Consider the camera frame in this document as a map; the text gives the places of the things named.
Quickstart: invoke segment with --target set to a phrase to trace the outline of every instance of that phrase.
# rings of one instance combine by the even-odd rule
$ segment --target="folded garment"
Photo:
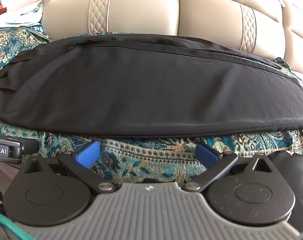
[[[33,26],[39,31],[43,31],[40,24],[43,15],[44,5],[40,1],[20,8],[17,11],[6,12],[0,15],[0,28]]]

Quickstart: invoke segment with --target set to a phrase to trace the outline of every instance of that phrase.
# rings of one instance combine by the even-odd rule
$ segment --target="gray ribbed plate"
[[[200,193],[176,182],[128,184],[101,194],[76,219],[55,227],[18,224],[36,240],[291,240],[299,232],[286,222],[251,228],[217,215]]]

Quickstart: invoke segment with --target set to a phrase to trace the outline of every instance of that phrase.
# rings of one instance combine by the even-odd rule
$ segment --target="sofa backrest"
[[[299,71],[301,52],[294,47],[303,41],[289,45],[287,39],[303,38],[293,27],[303,33],[303,26],[289,20],[295,13],[281,0],[45,0],[42,24],[53,40],[105,31],[198,37],[268,59],[285,57]]]

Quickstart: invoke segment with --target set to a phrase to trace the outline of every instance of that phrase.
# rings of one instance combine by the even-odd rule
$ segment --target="teal floral bedspread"
[[[91,33],[102,35],[110,33]],[[48,36],[29,28],[0,29],[0,69],[20,51],[32,49],[41,43],[50,42]],[[290,67],[282,59],[281,71],[301,83]],[[65,150],[76,151],[91,140],[101,144],[101,157],[92,169],[115,182],[169,182],[183,184],[206,168],[195,159],[197,141],[204,141],[216,150],[233,151],[240,156],[250,157],[254,153],[270,154],[277,150],[287,150],[303,155],[303,130],[269,133],[237,134],[221,137],[182,139],[112,139],[68,136],[15,127],[0,122],[3,135],[34,138],[39,141],[43,157],[52,157]]]

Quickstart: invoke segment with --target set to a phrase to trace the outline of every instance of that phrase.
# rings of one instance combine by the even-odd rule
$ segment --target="black fabric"
[[[253,54],[186,37],[73,37],[0,71],[0,120],[104,137],[303,129],[303,88]]]
[[[288,223],[303,231],[303,156],[277,151],[268,156],[293,190],[296,202]]]

